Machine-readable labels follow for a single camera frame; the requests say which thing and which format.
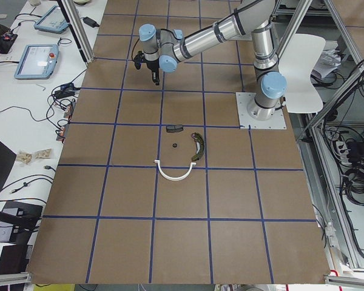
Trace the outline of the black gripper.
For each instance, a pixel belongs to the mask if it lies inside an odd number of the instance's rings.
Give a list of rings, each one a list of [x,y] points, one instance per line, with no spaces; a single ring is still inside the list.
[[[147,65],[147,68],[151,71],[152,82],[155,85],[159,85],[160,84],[160,74],[159,74],[160,65],[159,65],[159,60],[156,60],[156,61],[147,61],[146,62],[146,65]]]

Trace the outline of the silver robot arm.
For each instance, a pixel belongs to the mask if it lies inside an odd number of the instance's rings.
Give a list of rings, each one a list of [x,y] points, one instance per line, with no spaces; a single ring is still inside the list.
[[[274,1],[242,1],[229,15],[187,36],[181,30],[144,24],[139,28],[138,40],[143,48],[132,61],[136,69],[145,64],[153,83],[159,85],[160,71],[172,73],[179,63],[232,38],[250,34],[259,90],[249,101],[247,111],[252,118],[267,121],[287,88],[285,77],[278,71],[279,57],[272,40],[270,18],[274,7]]]

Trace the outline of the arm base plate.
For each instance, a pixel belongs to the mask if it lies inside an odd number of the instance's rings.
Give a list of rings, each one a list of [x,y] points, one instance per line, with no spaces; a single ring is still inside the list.
[[[255,103],[256,93],[237,92],[239,128],[257,130],[286,130],[286,121],[280,101],[271,109],[263,109]]]

